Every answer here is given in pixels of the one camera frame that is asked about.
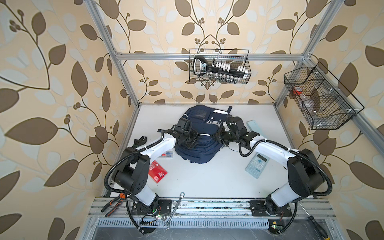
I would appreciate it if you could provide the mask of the black yellow screwdriver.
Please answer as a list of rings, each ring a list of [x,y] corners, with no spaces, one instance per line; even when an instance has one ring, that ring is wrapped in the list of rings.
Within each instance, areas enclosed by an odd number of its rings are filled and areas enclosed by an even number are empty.
[[[326,230],[314,219],[314,217],[312,215],[310,215],[308,213],[308,211],[304,208],[304,206],[298,202],[299,206],[303,209],[303,211],[305,212],[305,214],[308,216],[308,220],[312,223],[312,225],[314,226],[314,229],[316,231],[316,233],[323,238],[323,240],[330,240],[330,237],[328,235],[328,233],[326,232]]]

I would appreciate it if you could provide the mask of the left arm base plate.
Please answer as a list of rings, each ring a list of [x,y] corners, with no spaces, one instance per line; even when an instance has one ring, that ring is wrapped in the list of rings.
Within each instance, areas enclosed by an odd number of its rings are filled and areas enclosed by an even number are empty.
[[[172,200],[159,199],[155,200],[150,206],[138,202],[133,203],[133,210],[137,212],[139,216],[145,215],[167,215],[171,212]]]

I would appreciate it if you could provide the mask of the light green pencil case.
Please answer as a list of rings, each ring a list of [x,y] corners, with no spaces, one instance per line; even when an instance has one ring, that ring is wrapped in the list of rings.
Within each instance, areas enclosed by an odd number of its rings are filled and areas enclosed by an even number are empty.
[[[250,131],[258,133],[261,136],[265,136],[265,134],[263,133],[262,128],[260,127],[260,125],[255,120],[248,121],[247,122],[247,127],[248,127],[248,129]]]

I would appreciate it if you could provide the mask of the black socket set rail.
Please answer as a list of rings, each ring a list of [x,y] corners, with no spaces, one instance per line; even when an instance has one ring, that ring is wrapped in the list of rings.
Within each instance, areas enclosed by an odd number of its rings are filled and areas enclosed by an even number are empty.
[[[190,74],[198,77],[226,77],[249,79],[252,75],[247,57],[192,55],[189,63]]]

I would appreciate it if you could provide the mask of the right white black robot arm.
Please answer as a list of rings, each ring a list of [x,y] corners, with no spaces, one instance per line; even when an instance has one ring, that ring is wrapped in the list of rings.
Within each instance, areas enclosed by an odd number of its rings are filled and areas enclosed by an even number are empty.
[[[237,143],[242,157],[261,155],[276,161],[287,170],[287,183],[270,193],[260,207],[260,210],[270,216],[278,215],[289,203],[295,205],[295,216],[301,200],[308,196],[323,197],[332,193],[331,178],[320,167],[311,151],[290,149],[259,133],[249,132],[239,117],[229,117],[212,138],[225,146]]]

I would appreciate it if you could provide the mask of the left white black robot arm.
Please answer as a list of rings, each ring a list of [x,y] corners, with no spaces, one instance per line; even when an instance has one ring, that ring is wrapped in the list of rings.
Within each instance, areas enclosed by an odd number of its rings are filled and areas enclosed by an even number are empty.
[[[159,196],[147,185],[151,162],[173,149],[176,144],[195,146],[199,137],[192,122],[185,118],[180,118],[170,129],[159,129],[158,132],[161,136],[157,140],[149,144],[142,140],[137,147],[126,148],[120,160],[108,170],[104,178],[105,189],[118,193],[125,201],[128,216],[141,234],[145,230],[134,220],[128,199],[142,204],[147,215],[152,216],[159,212]]]

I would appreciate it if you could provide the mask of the black adjustable wrench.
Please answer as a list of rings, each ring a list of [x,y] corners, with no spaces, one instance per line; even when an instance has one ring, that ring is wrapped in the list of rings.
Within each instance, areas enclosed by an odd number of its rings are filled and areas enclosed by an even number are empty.
[[[134,140],[134,144],[132,145],[132,148],[136,149],[140,146],[143,146],[147,143],[147,137],[146,136],[142,136],[140,137],[139,139],[135,139]]]

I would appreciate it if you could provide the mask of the silver combination wrench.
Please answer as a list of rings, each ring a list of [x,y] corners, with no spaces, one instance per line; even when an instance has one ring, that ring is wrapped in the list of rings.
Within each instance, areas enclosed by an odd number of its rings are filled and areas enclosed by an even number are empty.
[[[174,215],[176,214],[176,211],[178,210],[178,208],[179,208],[179,206],[180,206],[180,204],[181,204],[181,202],[182,202],[184,196],[185,196],[185,193],[184,193],[184,192],[181,192],[181,193],[180,193],[180,196],[179,196],[179,199],[178,199],[178,201],[177,201],[177,203],[176,203],[174,209],[172,210],[172,212],[171,212],[171,214],[170,214],[170,217],[168,218],[168,220],[167,220],[167,221],[165,222],[165,224],[164,224],[164,228],[165,228],[166,230],[169,230],[169,229],[170,229],[171,221],[172,221]]]

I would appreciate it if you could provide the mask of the red booklet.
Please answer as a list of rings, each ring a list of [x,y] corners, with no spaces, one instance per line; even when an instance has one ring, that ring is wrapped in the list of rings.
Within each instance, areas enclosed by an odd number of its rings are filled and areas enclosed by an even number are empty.
[[[149,176],[158,184],[168,172],[157,162],[150,163]]]

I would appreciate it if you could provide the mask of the navy blue student backpack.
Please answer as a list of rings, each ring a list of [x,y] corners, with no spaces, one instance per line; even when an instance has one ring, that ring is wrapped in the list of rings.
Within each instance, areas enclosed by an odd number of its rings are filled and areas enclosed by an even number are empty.
[[[193,148],[181,144],[175,145],[176,153],[190,163],[208,163],[223,147],[223,144],[214,140],[212,136],[219,130],[219,127],[227,120],[232,110],[219,110],[204,105],[189,108],[183,118],[192,122],[192,129],[197,131],[199,137]]]

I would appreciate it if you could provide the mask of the red capped clear bottle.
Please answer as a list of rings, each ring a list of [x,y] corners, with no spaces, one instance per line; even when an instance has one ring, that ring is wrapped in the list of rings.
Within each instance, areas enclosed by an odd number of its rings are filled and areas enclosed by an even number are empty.
[[[304,89],[299,86],[293,87],[292,95],[294,98],[300,98],[302,101],[306,101],[311,98],[311,96],[306,95]]]

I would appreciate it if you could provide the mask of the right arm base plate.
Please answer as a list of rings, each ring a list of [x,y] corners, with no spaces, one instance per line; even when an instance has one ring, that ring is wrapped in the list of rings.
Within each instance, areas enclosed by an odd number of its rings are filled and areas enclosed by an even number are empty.
[[[293,213],[289,204],[278,207],[272,201],[252,200],[250,211],[253,217],[292,217]]]

